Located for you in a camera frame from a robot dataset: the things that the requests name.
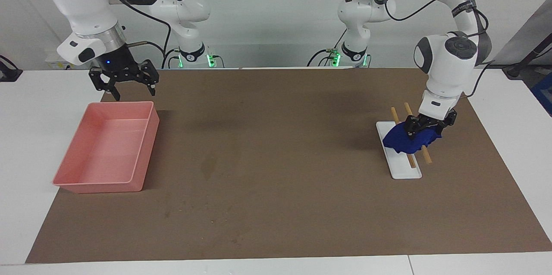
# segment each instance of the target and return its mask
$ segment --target wooden stick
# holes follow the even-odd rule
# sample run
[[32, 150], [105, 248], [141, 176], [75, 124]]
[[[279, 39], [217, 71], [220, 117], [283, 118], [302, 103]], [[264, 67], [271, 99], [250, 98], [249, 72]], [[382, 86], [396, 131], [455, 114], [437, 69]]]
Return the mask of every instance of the wooden stick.
[[[405, 108], [406, 108], [406, 112], [408, 112], [409, 116], [414, 116], [414, 114], [412, 113], [412, 109], [410, 109], [410, 104], [405, 103]], [[422, 146], [422, 154], [423, 154], [423, 158], [425, 159], [427, 164], [433, 163], [433, 160], [430, 157], [430, 152], [427, 151], [426, 146]]]
[[[398, 120], [398, 114], [397, 110], [394, 107], [391, 107], [391, 115], [393, 116], [393, 120], [395, 121], [395, 125], [399, 124], [400, 121]], [[406, 155], [408, 157], [408, 163], [410, 163], [410, 168], [415, 169], [416, 168], [416, 162], [414, 162], [414, 157], [412, 154]]]

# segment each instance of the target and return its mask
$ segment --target white table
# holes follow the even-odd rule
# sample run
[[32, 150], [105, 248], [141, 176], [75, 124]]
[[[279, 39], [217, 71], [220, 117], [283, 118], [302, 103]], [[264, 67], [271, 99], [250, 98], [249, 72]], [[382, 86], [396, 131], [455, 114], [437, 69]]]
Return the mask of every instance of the white table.
[[[552, 274], [552, 252], [22, 265], [57, 192], [50, 181], [85, 107], [101, 97], [86, 71], [26, 71], [16, 83], [0, 83], [0, 275]], [[501, 71], [487, 71], [470, 101], [550, 237], [552, 118]]]

